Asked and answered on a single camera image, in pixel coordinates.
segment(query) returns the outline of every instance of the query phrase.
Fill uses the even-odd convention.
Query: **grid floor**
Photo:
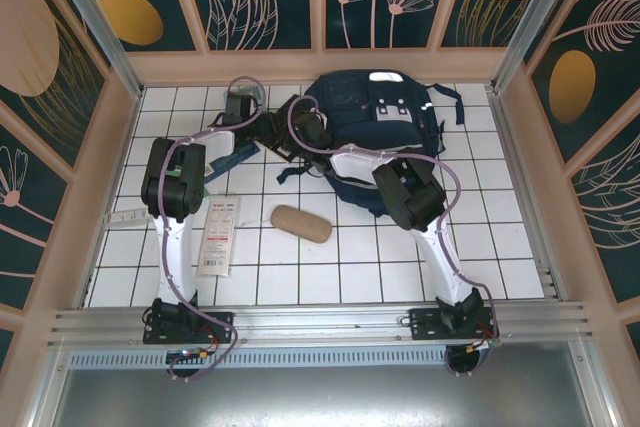
[[[278,108],[307,85],[272,85],[268,105]],[[458,174],[462,197],[451,231],[467,276],[497,299],[544,296],[536,262],[481,84],[456,84],[466,125],[455,125],[454,101],[431,91],[445,120],[447,150],[440,156]],[[140,186],[153,139],[189,135],[223,109],[224,87],[147,89],[112,210],[142,207]],[[241,206],[230,275],[198,279],[200,305],[290,305],[434,300],[430,274],[408,232],[388,216],[340,201],[324,178],[291,176],[271,152],[260,152],[207,184],[211,194],[238,195]],[[442,178],[448,196],[453,183]],[[291,205],[329,220],[328,242],[314,244],[273,228],[277,205]],[[197,262],[208,202],[195,220]],[[158,243],[152,225],[111,229],[85,299],[90,307],[149,306],[158,283]]]

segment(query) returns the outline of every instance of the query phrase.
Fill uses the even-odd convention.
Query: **purple cable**
[[[435,164],[435,165],[439,166],[440,168],[442,168],[442,169],[447,171],[447,173],[453,179],[453,182],[456,184],[456,195],[453,198],[453,201],[451,201],[449,203],[449,207],[447,207],[445,209],[445,211],[442,213],[442,215],[438,218],[438,222],[436,223],[438,241],[440,242],[440,247],[442,248],[442,251],[444,252],[444,256],[446,257],[447,262],[449,263],[449,266],[451,267],[451,270],[453,270],[453,273],[456,276],[460,277],[460,279],[462,279],[463,282],[466,282],[467,284],[472,285],[474,287],[480,287],[480,288],[484,289],[484,291],[487,293],[487,297],[489,299],[489,305],[491,306],[491,315],[493,317],[493,331],[494,331],[495,337],[497,338],[499,336],[500,330],[498,329],[498,318],[496,317],[496,306],[495,306],[495,302],[493,300],[493,296],[491,295],[491,291],[489,290],[489,288],[485,284],[470,280],[470,279],[466,278],[462,274],[462,272],[460,272],[460,269],[458,269],[456,267],[456,264],[453,261],[453,258],[451,257],[451,254],[449,253],[449,250],[447,249],[447,246],[446,246],[445,241],[444,241],[444,235],[442,234],[442,224],[444,222],[444,219],[449,215],[451,210],[458,203],[458,200],[460,199],[460,194],[462,192],[462,186],[460,185],[460,179],[458,178],[456,173],[451,169],[451,167],[449,167],[444,162],[442,162],[442,161],[440,161],[438,159],[434,159],[433,157],[429,157],[428,155],[423,155],[423,154],[385,153],[385,152],[376,152],[375,150],[362,149],[360,147],[341,148],[341,149],[334,149],[334,150],[321,150],[321,149],[316,149],[314,147],[311,147],[310,145],[306,145],[304,142],[302,142],[302,140],[300,140],[300,138],[298,137],[298,135],[295,132],[295,129],[293,128],[293,108],[301,100],[311,100],[313,102],[314,107],[318,111],[320,110],[320,106],[318,104],[318,100],[315,97],[312,97],[310,95],[303,95],[301,97],[298,97],[297,99],[295,99],[291,103],[291,105],[289,106],[289,111],[287,112],[287,126],[289,127],[289,133],[291,134],[291,137],[293,137],[293,140],[295,140],[296,143],[300,147],[302,147],[305,150],[308,150],[309,152],[313,152],[315,154],[322,154],[322,155],[334,155],[334,154],[343,154],[345,152],[353,152],[353,153],[356,153],[356,154],[357,153],[375,154],[375,155],[379,156],[380,158],[388,158],[388,159],[418,159],[418,160],[424,160],[426,162],[430,162],[432,164]]]
[[[231,340],[231,344],[229,345],[229,347],[227,348],[227,350],[225,350],[215,361],[213,361],[213,363],[207,367],[206,369],[201,369],[198,372],[196,372],[195,374],[193,374],[191,377],[178,377],[173,370],[173,367],[175,365],[175,361],[172,362],[169,366],[169,373],[171,374],[173,380],[177,380],[178,378],[182,378],[183,381],[189,382],[190,380],[197,380],[200,377],[208,374],[209,372],[211,372],[211,370],[213,370],[218,364],[220,364],[226,357],[227,355],[229,355],[229,353],[233,350],[233,348],[236,346],[237,342],[238,342],[238,331],[236,330],[236,328],[231,325],[228,324],[226,322],[223,322],[221,320],[216,319],[215,317],[211,317],[210,315],[207,315],[206,313],[202,312],[200,309],[198,309],[197,307],[194,307],[193,305],[191,305],[189,303],[189,301],[187,299],[185,299],[182,294],[180,293],[180,291],[177,289],[176,285],[173,283],[173,277],[171,276],[170,272],[169,272],[169,262],[168,262],[168,257],[167,257],[167,243],[169,240],[169,232],[170,232],[170,227],[169,227],[169,219],[167,218],[167,214],[164,210],[164,202],[163,202],[163,198],[162,198],[162,194],[164,192],[164,181],[165,178],[167,176],[167,170],[169,168],[169,163],[171,161],[171,156],[173,155],[173,153],[176,151],[176,149],[178,147],[180,147],[181,145],[188,145],[191,144],[193,142],[195,142],[196,140],[202,140],[204,138],[206,138],[207,136],[211,135],[213,132],[218,132],[218,131],[222,131],[222,130],[236,130],[236,129],[241,129],[242,127],[246,127],[247,125],[249,125],[250,123],[252,123],[254,120],[256,120],[263,111],[263,106],[264,106],[264,99],[267,98],[267,94],[264,90],[264,86],[257,80],[254,79],[253,77],[249,77],[249,76],[242,76],[242,77],[238,77],[234,80],[231,81],[231,83],[229,84],[229,86],[227,87],[227,92],[231,90],[231,88],[239,81],[241,80],[248,80],[251,81],[253,83],[255,83],[258,88],[260,89],[260,93],[262,94],[262,99],[263,99],[263,103],[262,104],[258,104],[257,105],[257,110],[256,112],[251,116],[251,118],[249,118],[249,120],[242,122],[240,124],[237,125],[232,125],[229,127],[209,127],[201,132],[198,132],[197,134],[193,134],[190,137],[184,137],[182,139],[176,140],[171,147],[169,147],[169,150],[167,151],[167,155],[164,158],[164,162],[162,163],[162,169],[160,170],[160,179],[158,180],[158,210],[160,212],[160,217],[162,217],[162,223],[163,223],[163,229],[164,229],[164,233],[162,235],[162,258],[161,258],[161,262],[162,262],[162,269],[164,271],[164,275],[167,278],[167,282],[169,283],[169,287],[171,287],[171,290],[173,291],[173,293],[176,295],[176,297],[180,300],[180,302],[182,302],[187,309],[189,309],[190,311],[192,311],[193,313],[199,315],[200,317],[202,317],[205,320],[208,320],[209,322],[213,322],[214,324],[220,325],[221,327],[224,327],[224,329],[226,331],[231,331],[233,338]]]

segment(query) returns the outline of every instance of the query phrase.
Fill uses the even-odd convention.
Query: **purple wire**
[[[493,317],[493,331],[494,331],[495,337],[497,338],[499,336],[500,330],[498,329],[498,318],[496,317],[495,302],[493,300],[493,296],[491,295],[491,291],[489,290],[489,287],[487,287],[485,284],[482,284],[480,282],[475,282],[473,280],[470,280],[470,279],[466,278],[462,274],[462,272],[460,272],[460,269],[458,269],[456,267],[456,264],[453,261],[453,258],[451,256],[451,254],[449,253],[449,250],[447,249],[447,246],[446,246],[445,240],[444,240],[444,235],[443,235],[443,231],[442,231],[442,224],[444,223],[444,220],[449,215],[451,210],[458,203],[458,200],[460,199],[460,195],[462,193],[462,186],[460,184],[460,179],[458,178],[456,173],[451,169],[451,167],[449,167],[444,162],[442,162],[442,161],[440,161],[438,159],[434,159],[433,157],[429,157],[428,155],[423,155],[423,154],[385,153],[385,152],[376,152],[375,150],[362,149],[360,147],[349,147],[349,148],[341,148],[341,149],[334,149],[334,150],[321,150],[321,149],[316,149],[314,147],[311,147],[310,145],[306,145],[304,142],[302,142],[302,140],[300,140],[300,138],[298,137],[298,135],[295,132],[295,129],[293,128],[293,108],[301,100],[311,100],[313,102],[314,107],[317,110],[320,110],[320,106],[318,104],[318,100],[315,97],[312,97],[310,95],[303,95],[301,97],[298,97],[289,106],[289,111],[287,112],[287,126],[289,127],[289,133],[291,134],[291,137],[293,137],[293,140],[295,140],[296,143],[300,147],[302,147],[303,149],[308,150],[309,152],[313,152],[315,154],[323,154],[323,155],[344,154],[345,152],[352,152],[352,153],[356,153],[356,154],[357,153],[374,154],[374,155],[377,155],[377,156],[379,156],[380,158],[383,158],[383,159],[417,159],[417,160],[424,160],[426,162],[431,162],[432,164],[435,164],[435,165],[439,166],[440,168],[444,169],[451,176],[451,178],[453,179],[453,182],[456,184],[456,195],[454,196],[453,200],[449,203],[449,206],[442,213],[442,215],[438,218],[438,222],[436,223],[436,228],[437,228],[437,232],[436,233],[438,234],[438,241],[440,242],[440,247],[442,248],[442,251],[444,252],[444,256],[446,257],[447,262],[449,263],[449,266],[451,267],[451,270],[453,270],[453,273],[456,276],[460,277],[460,279],[462,279],[463,282],[466,282],[467,284],[472,285],[474,287],[480,287],[480,288],[484,289],[484,291],[487,293],[487,297],[489,299],[489,305],[491,306],[491,315]]]
[[[197,134],[193,134],[190,137],[184,137],[182,139],[176,140],[171,147],[169,147],[169,150],[167,151],[167,155],[164,158],[164,162],[162,163],[162,169],[160,170],[160,179],[158,180],[158,211],[160,212],[160,217],[162,217],[162,224],[163,224],[163,230],[164,233],[162,235],[162,258],[161,258],[161,263],[162,263],[162,269],[164,270],[164,275],[167,278],[167,282],[169,283],[169,287],[171,287],[171,290],[173,291],[173,293],[176,295],[176,297],[180,300],[180,302],[182,302],[185,307],[187,307],[187,309],[189,309],[191,312],[199,315],[200,317],[202,317],[203,319],[212,322],[214,324],[217,324],[221,327],[224,327],[224,329],[226,331],[231,331],[231,334],[233,335],[232,340],[231,340],[231,344],[229,345],[229,347],[227,348],[227,350],[225,350],[216,360],[214,360],[212,362],[212,364],[207,367],[206,369],[201,369],[198,372],[196,372],[195,374],[193,374],[191,377],[178,377],[174,370],[173,367],[175,365],[175,362],[172,362],[169,365],[169,373],[171,374],[173,380],[177,380],[178,378],[182,378],[183,382],[189,382],[191,380],[197,380],[201,377],[203,377],[204,375],[208,374],[209,372],[211,372],[211,370],[213,370],[218,364],[220,364],[226,357],[227,355],[229,355],[229,353],[233,350],[233,348],[236,346],[237,342],[238,342],[238,331],[236,330],[236,328],[231,325],[228,324],[227,322],[223,322],[222,320],[218,320],[215,317],[211,317],[210,315],[207,315],[206,313],[202,312],[200,309],[198,309],[197,307],[194,307],[193,305],[191,305],[189,303],[189,301],[187,299],[185,299],[182,294],[180,293],[180,291],[178,290],[178,288],[176,287],[176,284],[174,284],[173,282],[173,277],[171,276],[170,272],[169,272],[169,261],[168,261],[168,256],[167,256],[167,247],[168,247],[168,241],[169,241],[169,232],[170,232],[170,227],[169,227],[169,219],[167,218],[167,214],[164,210],[164,199],[162,197],[163,192],[164,192],[164,182],[165,182],[165,178],[167,176],[167,170],[169,169],[169,163],[171,162],[171,157],[173,156],[173,153],[176,151],[176,149],[178,147],[180,147],[181,145],[189,145],[197,140],[202,140],[204,138],[206,138],[207,136],[211,135],[214,132],[219,132],[222,130],[236,130],[236,129],[241,129],[242,127],[246,127],[247,125],[249,125],[250,123],[252,123],[253,121],[255,121],[263,112],[263,107],[264,107],[264,100],[267,98],[267,94],[266,91],[264,89],[264,86],[257,80],[254,79],[253,77],[249,77],[246,75],[243,75],[241,77],[238,77],[234,80],[231,81],[231,83],[229,84],[229,86],[227,87],[227,91],[230,91],[231,88],[238,83],[241,80],[248,80],[251,82],[254,82],[258,88],[260,89],[260,93],[262,94],[262,99],[263,99],[263,103],[262,104],[258,104],[258,108],[256,110],[256,112],[251,116],[251,118],[249,118],[249,120],[242,122],[240,124],[237,125],[232,125],[229,127],[209,127],[201,132],[198,132]]]

